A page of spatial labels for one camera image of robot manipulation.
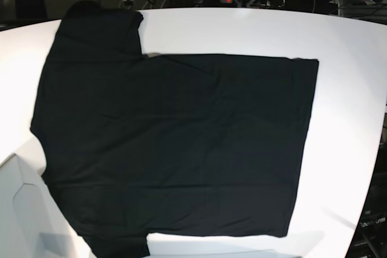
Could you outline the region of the black T-shirt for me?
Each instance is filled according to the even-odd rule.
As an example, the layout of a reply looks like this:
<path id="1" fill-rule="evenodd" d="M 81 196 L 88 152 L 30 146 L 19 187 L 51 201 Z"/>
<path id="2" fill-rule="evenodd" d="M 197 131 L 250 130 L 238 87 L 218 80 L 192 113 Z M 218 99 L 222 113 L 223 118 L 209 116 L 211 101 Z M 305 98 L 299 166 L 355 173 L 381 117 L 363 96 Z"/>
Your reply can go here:
<path id="1" fill-rule="evenodd" d="M 286 236 L 319 62 L 148 57 L 142 20 L 79 2 L 55 35 L 30 130 L 62 214 L 97 257 L 146 257 L 151 233 Z"/>

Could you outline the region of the black power strip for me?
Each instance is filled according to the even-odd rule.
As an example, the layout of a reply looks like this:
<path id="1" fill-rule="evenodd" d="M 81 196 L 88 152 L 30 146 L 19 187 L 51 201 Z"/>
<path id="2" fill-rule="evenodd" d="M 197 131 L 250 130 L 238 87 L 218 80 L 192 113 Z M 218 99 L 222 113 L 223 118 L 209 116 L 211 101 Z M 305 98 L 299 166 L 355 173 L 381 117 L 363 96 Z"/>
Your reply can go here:
<path id="1" fill-rule="evenodd" d="M 285 0 L 203 0 L 203 5 L 206 7 L 282 9 L 285 7 Z"/>

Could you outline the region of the white box at left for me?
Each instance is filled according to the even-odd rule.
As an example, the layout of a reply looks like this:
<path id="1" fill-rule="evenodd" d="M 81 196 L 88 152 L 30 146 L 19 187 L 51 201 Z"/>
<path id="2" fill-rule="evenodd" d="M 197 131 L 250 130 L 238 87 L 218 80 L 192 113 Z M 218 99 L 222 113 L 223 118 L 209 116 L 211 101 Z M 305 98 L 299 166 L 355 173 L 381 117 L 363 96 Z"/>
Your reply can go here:
<path id="1" fill-rule="evenodd" d="M 1 164 L 1 257 L 81 257 L 76 242 L 41 176 L 10 155 Z"/>

